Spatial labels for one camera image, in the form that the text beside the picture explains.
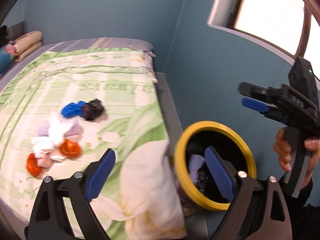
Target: teal pillow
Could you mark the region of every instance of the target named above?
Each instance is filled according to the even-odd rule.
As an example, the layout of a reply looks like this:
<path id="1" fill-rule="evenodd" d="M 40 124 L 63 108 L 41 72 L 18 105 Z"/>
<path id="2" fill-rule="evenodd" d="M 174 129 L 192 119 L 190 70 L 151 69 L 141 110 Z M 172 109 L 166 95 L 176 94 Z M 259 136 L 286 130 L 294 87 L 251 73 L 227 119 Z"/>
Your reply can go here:
<path id="1" fill-rule="evenodd" d="M 13 58 L 14 48 L 11 44 L 0 49 L 0 77 L 9 70 Z"/>

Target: hand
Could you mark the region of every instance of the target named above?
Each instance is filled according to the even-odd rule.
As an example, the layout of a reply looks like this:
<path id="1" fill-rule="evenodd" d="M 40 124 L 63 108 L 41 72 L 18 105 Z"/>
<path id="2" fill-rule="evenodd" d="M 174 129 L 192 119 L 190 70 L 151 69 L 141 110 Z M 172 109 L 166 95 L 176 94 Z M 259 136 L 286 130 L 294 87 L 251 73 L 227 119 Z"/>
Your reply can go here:
<path id="1" fill-rule="evenodd" d="M 291 165 L 289 164 L 291 160 L 290 152 L 291 147 L 287 140 L 284 139 L 284 129 L 281 128 L 278 131 L 278 134 L 276 136 L 276 142 L 273 145 L 273 149 L 276 153 L 279 155 L 279 164 L 280 167 L 286 171 L 291 171 Z M 320 157 L 320 142 L 319 138 L 317 137 L 311 137 L 304 141 L 304 147 L 311 152 L 310 162 L 307 168 L 306 176 L 303 181 L 302 187 L 304 188 L 310 181 L 313 170 L 315 169 L 319 157 Z"/>

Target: clothing pile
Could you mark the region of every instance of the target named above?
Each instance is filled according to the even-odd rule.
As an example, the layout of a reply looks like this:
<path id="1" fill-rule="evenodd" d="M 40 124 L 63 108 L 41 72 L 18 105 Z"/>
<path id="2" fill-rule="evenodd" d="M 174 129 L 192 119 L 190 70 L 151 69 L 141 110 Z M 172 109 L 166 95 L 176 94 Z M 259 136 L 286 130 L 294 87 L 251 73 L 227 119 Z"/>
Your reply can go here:
<path id="1" fill-rule="evenodd" d="M 51 113 L 48 123 L 39 127 L 37 136 L 31 139 L 33 152 L 28 155 L 26 166 L 34 177 L 38 177 L 43 168 L 50 168 L 54 161 L 62 162 L 81 154 L 77 142 L 83 128 L 78 122 L 78 116 L 93 122 L 100 122 L 106 117 L 105 107 L 98 99 L 88 103 L 70 103 L 60 113 Z"/>

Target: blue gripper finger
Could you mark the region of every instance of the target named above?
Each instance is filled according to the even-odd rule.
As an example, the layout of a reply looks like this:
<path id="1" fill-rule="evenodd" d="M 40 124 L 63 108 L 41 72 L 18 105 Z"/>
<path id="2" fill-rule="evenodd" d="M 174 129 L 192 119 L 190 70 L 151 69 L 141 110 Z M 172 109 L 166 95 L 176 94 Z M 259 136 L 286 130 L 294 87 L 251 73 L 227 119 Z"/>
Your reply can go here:
<path id="1" fill-rule="evenodd" d="M 233 193 L 233 181 L 219 158 L 216 156 L 213 147 L 209 147 L 205 150 L 204 158 L 220 194 L 232 202 L 235 197 L 235 194 Z"/>
<path id="2" fill-rule="evenodd" d="M 97 198 L 116 163 L 116 153 L 114 150 L 110 150 L 107 156 L 102 160 L 95 173 L 89 179 L 87 184 L 87 192 L 85 198 L 87 201 L 91 201 Z"/>
<path id="3" fill-rule="evenodd" d="M 250 98 L 244 98 L 242 99 L 242 105 L 250 108 L 252 110 L 256 110 L 258 112 L 260 112 L 261 114 L 267 113 L 269 112 L 269 108 L 268 106 L 266 106 L 264 103 L 261 103 L 259 101 L 250 99 Z"/>

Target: metal screw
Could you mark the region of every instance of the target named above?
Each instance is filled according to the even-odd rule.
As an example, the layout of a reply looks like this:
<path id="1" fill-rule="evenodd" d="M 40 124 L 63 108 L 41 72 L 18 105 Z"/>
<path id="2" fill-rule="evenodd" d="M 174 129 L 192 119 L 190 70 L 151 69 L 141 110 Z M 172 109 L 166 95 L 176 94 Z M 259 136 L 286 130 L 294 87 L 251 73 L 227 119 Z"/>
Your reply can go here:
<path id="1" fill-rule="evenodd" d="M 44 179 L 43 179 L 44 183 L 48 183 L 51 181 L 51 177 L 50 176 L 46 176 Z"/>
<path id="2" fill-rule="evenodd" d="M 79 179 L 83 176 L 83 173 L 81 171 L 77 171 L 74 175 L 73 175 L 76 179 Z"/>
<path id="3" fill-rule="evenodd" d="M 238 175 L 240 178 L 246 178 L 247 177 L 247 173 L 245 171 L 239 171 Z"/>
<path id="4" fill-rule="evenodd" d="M 272 183 L 276 183 L 277 182 L 277 178 L 276 177 L 274 177 L 274 176 L 270 176 L 270 181 L 272 182 Z"/>

